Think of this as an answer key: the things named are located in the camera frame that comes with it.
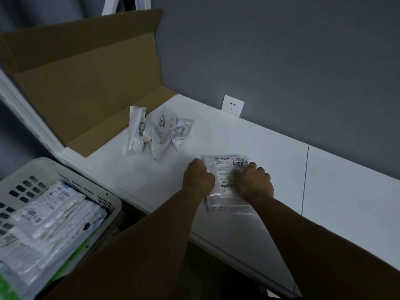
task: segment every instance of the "wall socket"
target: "wall socket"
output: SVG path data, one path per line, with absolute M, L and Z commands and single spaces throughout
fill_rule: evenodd
M 244 102 L 225 95 L 221 110 L 237 117 L 240 117 Z

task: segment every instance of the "white laundry basket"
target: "white laundry basket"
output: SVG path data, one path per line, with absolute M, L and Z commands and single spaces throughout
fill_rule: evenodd
M 4 235 L 12 227 L 8 223 L 12 212 L 38 197 L 59 180 L 86 195 L 87 198 L 105 208 L 108 213 L 103 224 L 63 271 L 65 275 L 72 271 L 121 211 L 121 200 L 109 191 L 51 159 L 34 159 L 0 181 L 0 235 Z

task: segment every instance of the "brown cardboard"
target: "brown cardboard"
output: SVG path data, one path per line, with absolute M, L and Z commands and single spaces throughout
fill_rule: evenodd
M 162 10 L 129 11 L 3 34 L 0 57 L 60 140 L 87 157 L 176 93 L 162 86 L 153 32 Z

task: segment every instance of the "fist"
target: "fist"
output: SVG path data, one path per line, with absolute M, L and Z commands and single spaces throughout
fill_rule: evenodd
M 184 175 L 182 189 L 194 192 L 200 199 L 207 197 L 215 185 L 215 176 L 207 172 L 204 162 L 194 159 L 189 163 Z
M 259 194 L 274 196 L 271 176 L 266 174 L 262 167 L 257 168 L 254 162 L 250 162 L 242 173 L 233 170 L 232 174 L 238 195 L 248 203 L 251 203 L 251 199 Z

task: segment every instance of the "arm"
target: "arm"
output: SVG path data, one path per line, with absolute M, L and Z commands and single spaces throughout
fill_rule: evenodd
M 172 299 L 194 216 L 214 183 L 195 159 L 182 190 L 76 268 L 45 300 Z
M 263 168 L 251 162 L 233 174 L 239 196 L 260 216 L 307 300 L 398 298 L 400 272 L 274 199 Z

